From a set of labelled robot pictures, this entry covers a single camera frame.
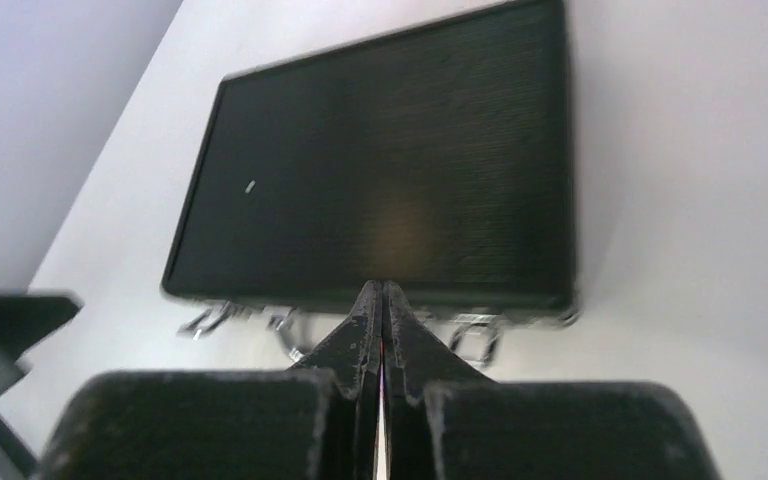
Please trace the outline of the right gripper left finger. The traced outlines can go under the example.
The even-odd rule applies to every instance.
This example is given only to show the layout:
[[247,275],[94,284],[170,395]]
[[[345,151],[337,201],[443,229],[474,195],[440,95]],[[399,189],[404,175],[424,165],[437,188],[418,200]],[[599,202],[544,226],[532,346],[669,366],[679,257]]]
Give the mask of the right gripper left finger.
[[85,383],[43,479],[371,479],[382,286],[284,370],[112,371]]

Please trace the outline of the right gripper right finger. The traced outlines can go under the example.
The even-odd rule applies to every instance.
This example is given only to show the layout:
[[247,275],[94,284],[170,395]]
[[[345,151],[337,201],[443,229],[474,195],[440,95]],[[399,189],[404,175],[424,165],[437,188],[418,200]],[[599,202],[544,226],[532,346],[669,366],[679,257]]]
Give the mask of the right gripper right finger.
[[382,292],[393,479],[716,479],[682,398],[652,382],[497,382]]

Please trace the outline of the black aluminium poker case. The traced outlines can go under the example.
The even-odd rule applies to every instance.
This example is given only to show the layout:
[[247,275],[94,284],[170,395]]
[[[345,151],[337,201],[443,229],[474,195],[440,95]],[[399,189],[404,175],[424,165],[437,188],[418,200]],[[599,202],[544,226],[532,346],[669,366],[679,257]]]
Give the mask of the black aluminium poker case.
[[577,319],[573,67],[561,1],[505,1],[224,77],[161,280],[293,327],[369,280],[485,337]]

